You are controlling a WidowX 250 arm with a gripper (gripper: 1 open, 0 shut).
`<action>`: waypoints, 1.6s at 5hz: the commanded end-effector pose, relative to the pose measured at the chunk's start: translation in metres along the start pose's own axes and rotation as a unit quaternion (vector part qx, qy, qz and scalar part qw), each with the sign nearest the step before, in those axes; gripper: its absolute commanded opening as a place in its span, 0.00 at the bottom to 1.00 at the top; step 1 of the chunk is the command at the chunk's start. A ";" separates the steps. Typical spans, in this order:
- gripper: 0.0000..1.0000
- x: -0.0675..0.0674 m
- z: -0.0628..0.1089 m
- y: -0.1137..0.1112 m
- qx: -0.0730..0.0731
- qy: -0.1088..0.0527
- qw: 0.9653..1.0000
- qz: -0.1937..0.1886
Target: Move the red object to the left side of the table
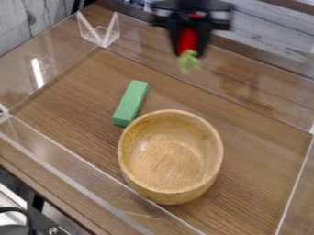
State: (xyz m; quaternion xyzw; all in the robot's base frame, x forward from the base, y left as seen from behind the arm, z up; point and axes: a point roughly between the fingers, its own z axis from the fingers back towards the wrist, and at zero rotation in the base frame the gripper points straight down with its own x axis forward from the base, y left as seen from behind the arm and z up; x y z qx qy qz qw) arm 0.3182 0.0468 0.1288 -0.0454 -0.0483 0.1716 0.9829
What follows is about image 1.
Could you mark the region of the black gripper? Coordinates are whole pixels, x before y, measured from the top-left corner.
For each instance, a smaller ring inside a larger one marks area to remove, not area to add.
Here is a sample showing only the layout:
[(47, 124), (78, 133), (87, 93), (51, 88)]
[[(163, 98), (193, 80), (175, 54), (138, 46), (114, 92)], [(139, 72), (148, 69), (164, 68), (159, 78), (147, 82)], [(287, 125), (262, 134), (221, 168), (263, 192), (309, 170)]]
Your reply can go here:
[(169, 23), (169, 32), (173, 44), (173, 52), (179, 56), (178, 44), (181, 26), (173, 16), (186, 23), (201, 21), (198, 25), (198, 57), (206, 53), (206, 47), (211, 39), (213, 29), (229, 30), (231, 28), (234, 4), (223, 0), (154, 0), (151, 3), (154, 26), (164, 28)]

